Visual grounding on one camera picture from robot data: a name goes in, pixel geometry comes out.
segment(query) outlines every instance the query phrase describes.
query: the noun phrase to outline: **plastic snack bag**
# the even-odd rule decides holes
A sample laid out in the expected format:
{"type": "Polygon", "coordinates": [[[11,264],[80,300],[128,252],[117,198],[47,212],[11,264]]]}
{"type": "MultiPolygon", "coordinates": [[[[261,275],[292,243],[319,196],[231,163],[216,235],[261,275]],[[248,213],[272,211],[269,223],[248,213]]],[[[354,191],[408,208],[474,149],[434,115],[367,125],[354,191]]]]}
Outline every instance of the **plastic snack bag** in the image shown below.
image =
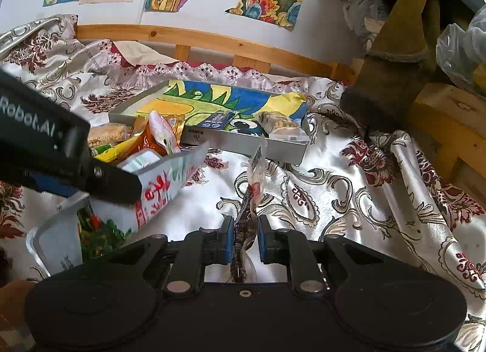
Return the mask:
{"type": "Polygon", "coordinates": [[[155,111],[150,112],[149,126],[155,141],[166,150],[167,154],[181,151],[171,125],[155,111]]]}
{"type": "Polygon", "coordinates": [[[142,149],[140,152],[135,153],[128,159],[122,161],[117,165],[124,171],[134,173],[142,168],[148,167],[151,164],[157,163],[157,161],[163,159],[155,150],[150,148],[142,149]]]}
{"type": "Polygon", "coordinates": [[[268,138],[291,142],[309,141],[306,132],[296,122],[280,112],[260,112],[258,121],[268,134],[268,138]]]}
{"type": "Polygon", "coordinates": [[[267,141],[264,137],[261,137],[258,142],[258,149],[248,164],[246,171],[248,188],[235,222],[235,250],[230,265],[231,280],[235,283],[257,281],[253,262],[246,251],[251,248],[257,235],[257,206],[263,199],[266,152],[267,141]]]}
{"type": "Polygon", "coordinates": [[[163,117],[171,125],[177,143],[179,144],[181,142],[182,130],[184,130],[184,124],[186,123],[185,115],[163,115],[163,117]]]}
{"type": "Polygon", "coordinates": [[[125,141],[130,138],[130,131],[129,127],[120,123],[92,127],[88,134],[88,146],[94,148],[107,143],[125,141]]]}
{"type": "Polygon", "coordinates": [[[138,137],[140,134],[142,134],[145,131],[145,127],[147,126],[148,122],[149,120],[147,118],[144,118],[143,116],[138,116],[133,123],[132,133],[130,134],[130,137],[138,137]]]}
{"type": "Polygon", "coordinates": [[[112,148],[106,149],[103,153],[95,156],[95,159],[101,160],[105,163],[111,163],[118,159],[118,157],[127,149],[129,149],[137,140],[138,137],[132,137],[126,141],[120,142],[112,148]]]}

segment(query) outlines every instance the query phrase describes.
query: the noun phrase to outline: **metal tray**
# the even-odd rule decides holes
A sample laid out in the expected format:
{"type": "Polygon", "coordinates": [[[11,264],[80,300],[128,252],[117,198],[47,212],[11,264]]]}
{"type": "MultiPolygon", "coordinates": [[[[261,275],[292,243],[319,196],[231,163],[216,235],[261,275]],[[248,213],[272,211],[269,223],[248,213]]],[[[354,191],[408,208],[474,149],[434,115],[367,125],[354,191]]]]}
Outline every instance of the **metal tray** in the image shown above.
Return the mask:
{"type": "MultiPolygon", "coordinates": [[[[110,122],[123,123],[133,126],[135,117],[133,106],[142,106],[156,98],[156,94],[169,84],[169,81],[162,82],[150,89],[145,90],[131,99],[124,101],[108,113],[110,122]]],[[[309,135],[309,124],[307,117],[302,118],[302,128],[309,135]]],[[[228,152],[240,153],[252,156],[258,149],[258,137],[242,134],[234,131],[217,130],[201,126],[185,126],[182,132],[181,142],[189,145],[199,145],[209,141],[211,148],[221,149],[228,152]]],[[[291,164],[300,164],[304,157],[308,143],[280,141],[267,138],[267,159],[282,161],[291,164]]]]}

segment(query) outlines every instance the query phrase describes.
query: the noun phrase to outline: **red chinese characters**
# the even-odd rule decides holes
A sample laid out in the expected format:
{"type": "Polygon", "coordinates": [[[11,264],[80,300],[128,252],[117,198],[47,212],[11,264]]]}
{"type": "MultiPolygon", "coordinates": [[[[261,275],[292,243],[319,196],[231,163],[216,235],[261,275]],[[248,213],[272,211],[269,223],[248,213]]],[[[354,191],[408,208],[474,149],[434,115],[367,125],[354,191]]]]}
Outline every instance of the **red chinese characters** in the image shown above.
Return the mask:
{"type": "Polygon", "coordinates": [[[155,182],[149,182],[149,188],[145,190],[145,199],[150,205],[150,215],[157,214],[162,208],[167,205],[167,191],[171,185],[171,181],[167,178],[167,173],[164,171],[164,177],[158,175],[155,182]]]}

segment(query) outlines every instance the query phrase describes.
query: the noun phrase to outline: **wooden slat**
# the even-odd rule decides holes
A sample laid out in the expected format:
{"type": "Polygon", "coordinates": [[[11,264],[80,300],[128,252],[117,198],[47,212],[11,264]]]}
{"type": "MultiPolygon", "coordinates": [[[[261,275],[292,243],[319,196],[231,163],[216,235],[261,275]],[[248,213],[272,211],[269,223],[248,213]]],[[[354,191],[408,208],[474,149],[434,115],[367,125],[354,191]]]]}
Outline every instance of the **wooden slat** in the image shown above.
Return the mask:
{"type": "Polygon", "coordinates": [[[457,163],[458,155],[454,148],[443,144],[437,152],[437,157],[433,162],[439,176],[448,182],[453,182],[453,170],[457,163]]]}
{"type": "MultiPolygon", "coordinates": [[[[76,37],[78,39],[109,38],[113,41],[152,41],[210,49],[237,54],[241,57],[275,64],[313,76],[330,77],[333,72],[330,65],[282,49],[210,32],[174,27],[137,24],[89,24],[78,26],[76,37]]],[[[342,80],[342,77],[339,76],[341,69],[336,66],[334,71],[334,78],[342,80]]]]}
{"type": "Polygon", "coordinates": [[[447,114],[429,105],[421,104],[417,100],[412,104],[408,121],[447,148],[444,149],[446,152],[439,161],[449,159],[445,161],[445,164],[451,164],[451,157],[457,156],[483,178],[486,178],[486,162],[484,161],[486,159],[486,139],[478,133],[447,114]]]}
{"type": "Polygon", "coordinates": [[[334,81],[347,82],[353,84],[356,81],[357,75],[354,70],[345,64],[331,61],[329,65],[332,67],[330,79],[334,81]]]}
{"type": "Polygon", "coordinates": [[[235,67],[250,67],[254,70],[260,71],[263,74],[267,74],[270,71],[270,63],[266,63],[263,61],[258,61],[258,60],[253,60],[253,59],[248,59],[243,56],[237,56],[233,57],[233,63],[235,67]]]}
{"type": "Polygon", "coordinates": [[[176,51],[174,52],[174,59],[180,61],[187,61],[189,59],[190,46],[176,45],[176,51]]]}

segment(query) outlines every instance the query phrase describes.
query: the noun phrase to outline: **fabric pile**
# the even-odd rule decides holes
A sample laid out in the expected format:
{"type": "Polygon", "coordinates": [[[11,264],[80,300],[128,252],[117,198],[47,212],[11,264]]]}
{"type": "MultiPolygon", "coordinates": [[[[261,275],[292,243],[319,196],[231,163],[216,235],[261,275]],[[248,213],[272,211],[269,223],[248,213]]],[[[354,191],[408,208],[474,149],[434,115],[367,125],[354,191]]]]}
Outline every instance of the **fabric pile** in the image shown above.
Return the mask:
{"type": "MultiPolygon", "coordinates": [[[[132,65],[110,40],[82,45],[74,39],[76,23],[76,16],[57,15],[15,28],[0,37],[0,57],[6,72],[92,125],[106,122],[106,112],[117,104],[167,79],[305,94],[311,128],[307,152],[299,165],[266,161],[258,214],[267,215],[272,228],[298,230],[311,240],[343,235],[454,283],[468,305],[456,344],[479,349],[486,325],[486,215],[472,196],[437,175],[407,132],[365,134],[340,108],[343,85],[326,78],[276,82],[230,66],[132,65]]],[[[181,240],[200,227],[219,228],[223,216],[236,217],[243,204],[247,166],[243,155],[210,149],[179,195],[128,242],[154,233],[181,240]]],[[[0,233],[12,238],[1,244],[13,257],[14,275],[30,277],[29,267],[36,263],[21,235],[52,216],[61,199],[0,187],[0,233]]],[[[283,266],[259,262],[257,242],[248,255],[247,280],[286,280],[283,266]]],[[[210,266],[206,280],[226,282],[229,274],[229,266],[210,266]]]]}

